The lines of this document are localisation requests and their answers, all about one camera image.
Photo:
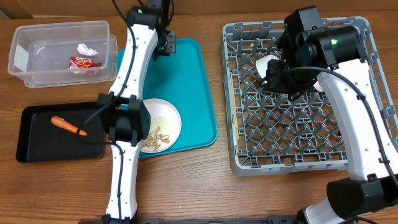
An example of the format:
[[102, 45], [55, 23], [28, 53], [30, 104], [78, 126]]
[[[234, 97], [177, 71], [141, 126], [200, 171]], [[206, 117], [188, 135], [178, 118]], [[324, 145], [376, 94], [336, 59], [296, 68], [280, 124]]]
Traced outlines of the clear plastic storage bin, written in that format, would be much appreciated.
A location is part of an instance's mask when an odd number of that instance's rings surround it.
[[[78, 44], [86, 44], [97, 56], [78, 53]], [[116, 37], [106, 21], [64, 22], [19, 26], [9, 51], [7, 70], [24, 81], [28, 88], [110, 82], [116, 78]], [[90, 68], [69, 70], [71, 56], [102, 63], [93, 75], [81, 75]]]

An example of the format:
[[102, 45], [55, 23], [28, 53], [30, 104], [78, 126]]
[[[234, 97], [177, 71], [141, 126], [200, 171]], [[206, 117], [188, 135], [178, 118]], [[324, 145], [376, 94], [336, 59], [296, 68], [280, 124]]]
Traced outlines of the pink white bowl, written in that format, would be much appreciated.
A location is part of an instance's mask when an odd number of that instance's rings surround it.
[[320, 84], [319, 84], [318, 81], [316, 81], [316, 82], [314, 83], [313, 87], [314, 87], [314, 89], [316, 89], [316, 91], [318, 91], [318, 92], [321, 92], [321, 93], [324, 92], [323, 88], [320, 86]]

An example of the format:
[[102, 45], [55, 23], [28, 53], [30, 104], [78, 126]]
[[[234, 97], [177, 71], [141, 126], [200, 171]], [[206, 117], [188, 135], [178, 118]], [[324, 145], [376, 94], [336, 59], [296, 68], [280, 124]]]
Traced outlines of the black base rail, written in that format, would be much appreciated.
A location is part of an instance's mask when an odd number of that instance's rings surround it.
[[296, 215], [275, 215], [267, 218], [226, 218], [226, 219], [188, 219], [164, 220], [162, 218], [146, 218], [132, 220], [125, 218], [121, 223], [134, 224], [298, 224], [302, 223]]

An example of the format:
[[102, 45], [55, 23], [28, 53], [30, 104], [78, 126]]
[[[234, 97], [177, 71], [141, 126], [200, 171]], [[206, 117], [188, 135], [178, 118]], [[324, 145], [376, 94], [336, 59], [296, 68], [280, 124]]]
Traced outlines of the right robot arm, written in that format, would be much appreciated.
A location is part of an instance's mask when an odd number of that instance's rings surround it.
[[319, 85], [329, 99], [348, 160], [349, 176], [328, 183], [321, 202], [298, 212], [296, 223], [352, 223], [397, 204], [397, 150], [371, 87], [368, 53], [353, 26], [327, 28], [316, 7], [284, 21], [281, 58], [256, 64], [260, 86], [295, 101]]

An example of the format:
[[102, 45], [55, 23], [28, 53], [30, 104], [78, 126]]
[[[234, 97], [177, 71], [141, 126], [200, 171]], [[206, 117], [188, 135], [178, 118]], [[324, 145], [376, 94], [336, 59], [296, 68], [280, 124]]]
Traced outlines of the white tissue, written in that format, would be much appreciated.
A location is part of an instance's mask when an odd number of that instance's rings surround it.
[[78, 44], [77, 51], [84, 56], [97, 56], [98, 52], [95, 49], [89, 48], [86, 44]]

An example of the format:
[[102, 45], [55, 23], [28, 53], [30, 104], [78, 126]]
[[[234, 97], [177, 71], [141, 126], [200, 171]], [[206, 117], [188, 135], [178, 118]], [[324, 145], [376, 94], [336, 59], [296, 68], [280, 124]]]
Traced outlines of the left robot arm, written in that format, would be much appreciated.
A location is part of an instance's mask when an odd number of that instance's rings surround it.
[[149, 62], [175, 52], [175, 33], [168, 30], [173, 1], [147, 1], [121, 17], [127, 25], [124, 55], [108, 94], [97, 103], [113, 155], [111, 194], [100, 223], [135, 223], [139, 153], [149, 134], [150, 114], [143, 102]]

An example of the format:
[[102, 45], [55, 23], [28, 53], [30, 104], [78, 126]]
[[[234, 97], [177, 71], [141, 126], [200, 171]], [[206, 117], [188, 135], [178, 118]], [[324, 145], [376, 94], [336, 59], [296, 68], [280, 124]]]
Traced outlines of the grey dishwasher rack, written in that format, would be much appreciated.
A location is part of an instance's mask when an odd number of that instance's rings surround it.
[[[221, 64], [226, 99], [231, 171], [236, 176], [346, 170], [346, 151], [331, 104], [309, 89], [289, 101], [259, 87], [256, 60], [280, 55], [282, 21], [230, 23], [223, 27]], [[239, 128], [239, 154], [233, 114], [233, 74]]]

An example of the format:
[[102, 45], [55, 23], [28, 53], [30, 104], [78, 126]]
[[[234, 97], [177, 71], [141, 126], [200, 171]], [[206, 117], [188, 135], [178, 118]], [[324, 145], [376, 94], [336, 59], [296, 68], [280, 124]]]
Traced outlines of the red snack wrapper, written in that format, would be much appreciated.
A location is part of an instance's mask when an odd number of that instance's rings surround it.
[[102, 63], [95, 63], [92, 59], [84, 58], [84, 57], [76, 57], [71, 56], [68, 64], [69, 70], [78, 70], [84, 68], [90, 68], [90, 70], [83, 71], [83, 72], [75, 72], [76, 74], [81, 75], [93, 75], [96, 73], [96, 70], [92, 70], [92, 68], [101, 67]]

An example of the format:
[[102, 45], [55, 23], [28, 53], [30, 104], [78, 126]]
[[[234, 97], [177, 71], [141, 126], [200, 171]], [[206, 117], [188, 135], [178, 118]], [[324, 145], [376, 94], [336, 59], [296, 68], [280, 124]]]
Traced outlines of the orange carrot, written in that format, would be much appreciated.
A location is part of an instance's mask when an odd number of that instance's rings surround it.
[[79, 134], [80, 136], [88, 135], [84, 130], [79, 129], [78, 127], [58, 116], [53, 116], [51, 118], [51, 123], [56, 127], [62, 128], [74, 134]]

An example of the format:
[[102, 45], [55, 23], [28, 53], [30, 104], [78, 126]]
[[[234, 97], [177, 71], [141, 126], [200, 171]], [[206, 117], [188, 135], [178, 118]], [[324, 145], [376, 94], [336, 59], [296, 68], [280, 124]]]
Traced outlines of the wooden chopstick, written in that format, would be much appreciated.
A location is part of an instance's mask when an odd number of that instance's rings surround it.
[[234, 114], [234, 125], [235, 125], [235, 133], [236, 133], [236, 153], [239, 154], [239, 128], [238, 128], [238, 119], [237, 119], [237, 110], [236, 110], [236, 100], [235, 100], [235, 90], [234, 90], [234, 83], [233, 83], [233, 74], [230, 73], [231, 79], [231, 92], [233, 98], [233, 114]]

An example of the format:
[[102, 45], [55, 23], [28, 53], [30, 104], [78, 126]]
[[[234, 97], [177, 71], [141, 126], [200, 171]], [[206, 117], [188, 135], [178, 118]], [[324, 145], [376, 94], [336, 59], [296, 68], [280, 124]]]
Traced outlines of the peanut pile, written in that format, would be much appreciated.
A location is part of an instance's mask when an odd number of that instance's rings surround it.
[[164, 134], [161, 127], [157, 127], [153, 131], [150, 131], [147, 139], [144, 141], [144, 148], [150, 152], [157, 152], [163, 150], [169, 144], [169, 135]]

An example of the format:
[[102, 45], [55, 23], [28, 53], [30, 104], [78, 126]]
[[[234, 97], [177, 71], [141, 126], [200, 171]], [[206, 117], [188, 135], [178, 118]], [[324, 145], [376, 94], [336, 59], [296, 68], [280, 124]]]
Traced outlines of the black rectangular tray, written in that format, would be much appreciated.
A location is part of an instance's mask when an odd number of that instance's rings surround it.
[[79, 127], [97, 109], [95, 102], [26, 107], [21, 115], [17, 161], [41, 162], [103, 157], [104, 145], [82, 143], [104, 141], [105, 132], [98, 116], [83, 127], [88, 135], [79, 138], [51, 122], [52, 117], [58, 116]]

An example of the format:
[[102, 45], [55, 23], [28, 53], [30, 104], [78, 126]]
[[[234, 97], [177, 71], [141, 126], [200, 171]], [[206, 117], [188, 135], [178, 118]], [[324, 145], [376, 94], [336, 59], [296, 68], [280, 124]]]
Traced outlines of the white plate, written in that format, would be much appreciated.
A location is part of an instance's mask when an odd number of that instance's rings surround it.
[[150, 113], [150, 130], [141, 152], [155, 154], [172, 147], [182, 130], [180, 113], [168, 101], [152, 98], [144, 100]]

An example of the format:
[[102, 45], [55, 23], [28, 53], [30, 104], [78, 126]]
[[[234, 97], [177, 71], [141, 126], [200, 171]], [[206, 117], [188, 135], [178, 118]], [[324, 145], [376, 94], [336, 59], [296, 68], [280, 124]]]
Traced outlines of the teal serving tray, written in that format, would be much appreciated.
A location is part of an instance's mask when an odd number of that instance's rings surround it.
[[160, 155], [212, 145], [218, 137], [213, 101], [200, 44], [176, 40], [176, 52], [150, 60], [143, 99], [158, 98], [180, 113], [182, 130], [176, 142]]

